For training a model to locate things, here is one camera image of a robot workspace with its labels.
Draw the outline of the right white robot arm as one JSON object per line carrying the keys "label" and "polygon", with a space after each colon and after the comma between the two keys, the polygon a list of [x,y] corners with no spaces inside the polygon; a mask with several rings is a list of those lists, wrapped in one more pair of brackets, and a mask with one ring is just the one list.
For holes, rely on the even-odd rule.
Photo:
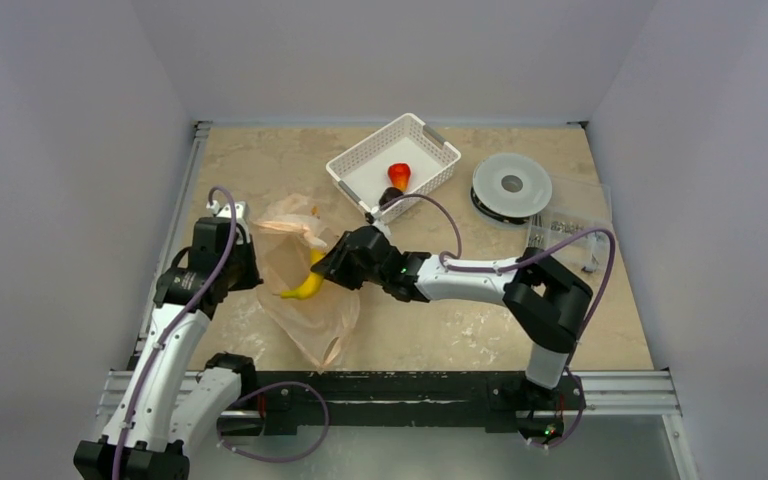
{"label": "right white robot arm", "polygon": [[443,260],[429,252],[400,251],[372,226],[345,232],[311,270],[349,290],[378,285],[402,302],[464,300],[505,307],[532,342],[521,392],[536,407],[559,396],[593,298],[586,282],[538,247],[495,261]]}

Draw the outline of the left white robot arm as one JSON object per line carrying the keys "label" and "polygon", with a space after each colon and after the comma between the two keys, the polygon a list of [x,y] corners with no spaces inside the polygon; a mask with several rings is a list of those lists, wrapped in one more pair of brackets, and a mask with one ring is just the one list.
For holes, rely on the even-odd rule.
{"label": "left white robot arm", "polygon": [[99,439],[84,440],[73,463],[84,479],[185,479],[190,454],[215,424],[220,407],[257,399],[250,358],[221,354],[207,383],[179,401],[189,361],[219,304],[262,282],[242,211],[200,218],[192,244],[158,278],[146,344],[122,399]]}

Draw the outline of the dark purple fake fruit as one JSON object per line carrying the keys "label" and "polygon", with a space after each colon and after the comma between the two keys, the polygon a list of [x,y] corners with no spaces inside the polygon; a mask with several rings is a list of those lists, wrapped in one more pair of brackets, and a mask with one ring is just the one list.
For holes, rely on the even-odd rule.
{"label": "dark purple fake fruit", "polygon": [[386,188],[378,200],[378,206],[381,210],[386,210],[387,205],[394,201],[395,199],[401,197],[404,194],[404,192],[396,187],[388,187]]}

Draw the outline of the orange plastic bag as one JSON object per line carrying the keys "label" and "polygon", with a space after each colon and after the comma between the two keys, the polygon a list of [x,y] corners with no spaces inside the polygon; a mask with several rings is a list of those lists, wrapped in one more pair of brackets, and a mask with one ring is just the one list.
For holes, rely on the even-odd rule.
{"label": "orange plastic bag", "polygon": [[359,295],[327,282],[312,267],[339,239],[318,203],[291,194],[251,223],[266,314],[318,371],[341,360],[360,314]]}

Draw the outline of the red fake fruit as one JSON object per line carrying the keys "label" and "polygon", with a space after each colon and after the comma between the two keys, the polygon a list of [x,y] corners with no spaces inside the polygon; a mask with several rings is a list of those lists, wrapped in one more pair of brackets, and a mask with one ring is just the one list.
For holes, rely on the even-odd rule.
{"label": "red fake fruit", "polygon": [[412,171],[407,163],[394,163],[387,169],[387,176],[392,187],[408,191]]}

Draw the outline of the yellow fake banana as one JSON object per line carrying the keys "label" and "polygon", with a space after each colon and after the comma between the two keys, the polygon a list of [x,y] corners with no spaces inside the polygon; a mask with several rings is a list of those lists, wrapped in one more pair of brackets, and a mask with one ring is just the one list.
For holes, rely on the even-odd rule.
{"label": "yellow fake banana", "polygon": [[[310,267],[313,267],[316,263],[322,260],[325,255],[326,253],[321,250],[311,249],[309,256]],[[294,300],[310,299],[320,291],[323,282],[324,277],[321,274],[310,271],[301,285],[291,290],[282,291],[279,294],[279,297],[281,299]]]}

